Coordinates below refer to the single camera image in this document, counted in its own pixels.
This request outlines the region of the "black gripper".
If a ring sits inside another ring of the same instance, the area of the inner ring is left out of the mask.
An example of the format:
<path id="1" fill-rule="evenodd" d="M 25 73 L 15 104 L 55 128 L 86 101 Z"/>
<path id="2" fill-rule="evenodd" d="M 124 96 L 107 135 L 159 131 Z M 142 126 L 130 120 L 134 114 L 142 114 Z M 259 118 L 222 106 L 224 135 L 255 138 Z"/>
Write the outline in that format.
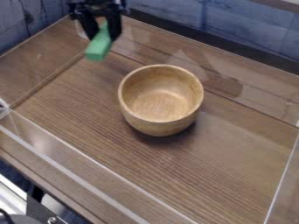
<path id="1" fill-rule="evenodd" d="M 75 16 L 75 10 L 79 8 L 91 10 L 91 14 L 96 17 L 110 12 L 107 14 L 107 29 L 111 40 L 118 40 L 123 31 L 120 13 L 128 13 L 127 0 L 67 0 L 67 6 L 71 16 Z M 100 31 L 99 23 L 91 14 L 87 11 L 76 12 L 76 19 L 88 39 L 94 39 Z"/>

